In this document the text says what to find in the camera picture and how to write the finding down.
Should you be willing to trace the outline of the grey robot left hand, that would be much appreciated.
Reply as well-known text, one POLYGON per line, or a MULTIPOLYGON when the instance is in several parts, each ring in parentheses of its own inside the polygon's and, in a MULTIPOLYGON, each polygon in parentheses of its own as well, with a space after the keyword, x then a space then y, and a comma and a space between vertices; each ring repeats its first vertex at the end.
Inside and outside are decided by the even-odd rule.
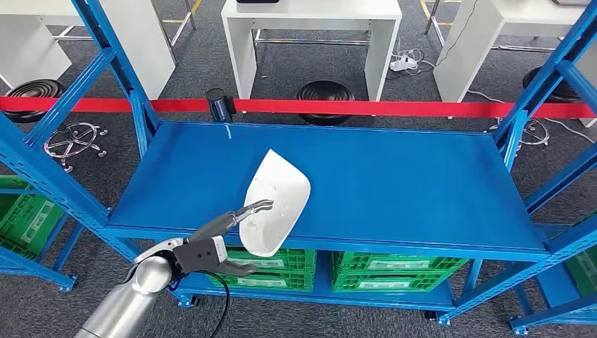
MULTIPOLYGON (((209 237, 216 237, 218 235, 224 236, 234 226, 238 225, 242 220, 258 213, 260 211, 269 211, 274 204, 273 200, 262 199, 255 203, 244 206, 237 211, 229 211, 213 220, 209 221, 195 233, 188 238, 188 242, 198 242, 209 237)), ((246 277, 257 271, 257 267, 252 263, 238 264, 226 258, 214 268, 208 268, 208 271, 215 273, 222 273, 224 275, 231 275, 235 277, 246 277)))

